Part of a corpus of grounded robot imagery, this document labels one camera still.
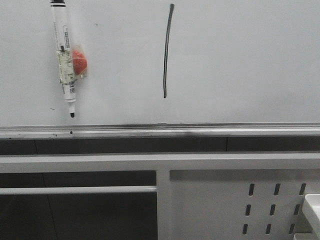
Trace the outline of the red round magnet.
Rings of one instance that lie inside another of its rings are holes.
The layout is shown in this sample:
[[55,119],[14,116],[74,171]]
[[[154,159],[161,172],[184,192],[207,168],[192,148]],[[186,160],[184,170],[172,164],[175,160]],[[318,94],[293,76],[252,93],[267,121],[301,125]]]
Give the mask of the red round magnet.
[[83,52],[74,49],[72,51],[73,69],[76,75],[84,74],[87,70],[87,59]]

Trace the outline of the white black whiteboard marker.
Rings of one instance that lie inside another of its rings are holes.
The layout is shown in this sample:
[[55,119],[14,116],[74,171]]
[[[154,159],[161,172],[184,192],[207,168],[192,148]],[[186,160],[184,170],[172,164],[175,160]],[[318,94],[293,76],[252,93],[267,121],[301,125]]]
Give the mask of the white black whiteboard marker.
[[64,100],[68,104],[70,117],[74,118],[76,112],[76,75],[71,52],[67,6],[63,0],[51,0],[50,7],[53,15],[59,81],[62,85]]

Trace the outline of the white whiteboard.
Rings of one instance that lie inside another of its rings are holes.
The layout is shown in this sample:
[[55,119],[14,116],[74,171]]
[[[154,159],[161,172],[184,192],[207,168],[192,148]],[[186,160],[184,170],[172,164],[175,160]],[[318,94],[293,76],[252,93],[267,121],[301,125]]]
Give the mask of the white whiteboard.
[[0,124],[315,123],[317,0],[68,0],[70,117],[48,0],[0,3]]

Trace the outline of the white plastic bin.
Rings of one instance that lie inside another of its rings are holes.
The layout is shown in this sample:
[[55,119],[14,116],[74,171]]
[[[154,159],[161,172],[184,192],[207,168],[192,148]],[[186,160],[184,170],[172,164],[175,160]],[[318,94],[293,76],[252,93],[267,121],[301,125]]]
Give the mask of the white plastic bin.
[[295,226],[294,240],[320,239],[320,194],[307,194]]

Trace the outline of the aluminium whiteboard tray rail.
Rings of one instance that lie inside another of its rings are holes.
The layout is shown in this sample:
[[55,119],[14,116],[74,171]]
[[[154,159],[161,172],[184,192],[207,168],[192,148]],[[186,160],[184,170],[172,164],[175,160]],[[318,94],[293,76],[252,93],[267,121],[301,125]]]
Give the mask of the aluminium whiteboard tray rail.
[[2,126],[1,140],[319,136],[318,122]]

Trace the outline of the white metal frame with slots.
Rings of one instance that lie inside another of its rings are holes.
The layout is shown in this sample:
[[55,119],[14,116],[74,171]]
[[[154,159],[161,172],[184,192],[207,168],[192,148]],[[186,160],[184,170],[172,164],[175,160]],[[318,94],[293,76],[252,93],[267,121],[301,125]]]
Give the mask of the white metal frame with slots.
[[291,240],[318,153],[3,156],[3,240]]

